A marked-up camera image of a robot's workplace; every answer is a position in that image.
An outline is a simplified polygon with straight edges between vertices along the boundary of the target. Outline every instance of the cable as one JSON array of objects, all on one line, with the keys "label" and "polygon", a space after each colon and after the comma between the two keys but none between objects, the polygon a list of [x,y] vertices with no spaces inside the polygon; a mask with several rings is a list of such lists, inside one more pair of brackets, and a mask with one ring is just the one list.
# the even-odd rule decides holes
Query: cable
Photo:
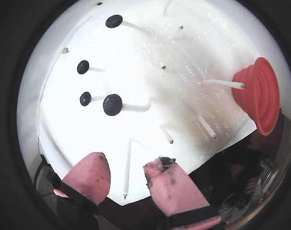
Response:
[{"label": "cable", "polygon": [[41,195],[41,197],[44,197],[44,196],[47,196],[47,195],[50,195],[50,194],[54,194],[54,195],[55,195],[54,192],[51,192],[51,193],[47,193],[47,194],[45,194],[45,195]]},{"label": "cable", "polygon": [[40,162],[40,164],[39,164],[39,166],[38,166],[38,168],[36,170],[35,176],[34,176],[34,185],[35,185],[35,188],[37,188],[37,179],[38,179],[38,176],[39,176],[40,171],[42,170],[42,168],[45,165],[48,164],[47,161],[46,161],[46,159],[45,159],[45,156],[44,155],[41,154],[40,157],[41,157],[41,162]]}]

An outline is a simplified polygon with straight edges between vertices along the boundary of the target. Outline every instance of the white surface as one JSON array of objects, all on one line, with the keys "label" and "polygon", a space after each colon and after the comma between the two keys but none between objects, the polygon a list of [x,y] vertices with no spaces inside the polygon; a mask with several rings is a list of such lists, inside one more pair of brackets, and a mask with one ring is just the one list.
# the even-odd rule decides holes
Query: white surface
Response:
[{"label": "white surface", "polygon": [[[114,1],[105,7],[108,4],[117,7]],[[150,195],[142,169],[147,162],[159,156],[176,158],[190,173],[223,148],[248,120],[230,88],[201,82],[231,81],[236,72],[255,62],[258,52],[212,5],[172,1],[165,17],[164,5],[164,1],[135,1],[119,10],[117,13],[136,25],[134,28],[122,25],[109,29],[105,21],[112,14],[102,11],[101,16],[97,12],[101,23],[92,26],[87,36],[81,35],[79,42],[68,43],[70,52],[55,63],[41,102],[41,113],[45,114],[41,124],[50,127],[40,127],[42,145],[41,133],[50,130],[62,153],[56,156],[51,149],[45,150],[51,164],[61,156],[75,165],[92,151],[104,152],[112,174],[109,197],[120,205]],[[171,41],[181,25],[184,29]],[[76,68],[81,60],[104,71],[79,75]],[[144,113],[122,111],[110,117],[104,113],[102,101],[80,105],[79,97],[85,91],[92,96],[116,93],[126,104],[144,105],[151,99],[152,107]],[[196,111],[217,139],[208,134]],[[172,145],[160,126],[174,139]],[[248,134],[254,128],[249,127]],[[132,144],[129,193],[124,200],[130,138],[137,141]],[[55,168],[61,178],[67,173],[63,164],[62,160]]]},{"label": "white surface", "polygon": [[291,73],[280,47],[270,32],[245,7],[235,0],[207,0],[236,22],[235,27],[245,32],[245,39],[272,65],[280,87],[282,113],[291,120]]},{"label": "white surface", "polygon": [[24,71],[17,104],[17,130],[21,153],[31,177],[39,157],[37,111],[46,80],[63,47],[92,6],[93,0],[80,0],[66,10],[40,39]]}]

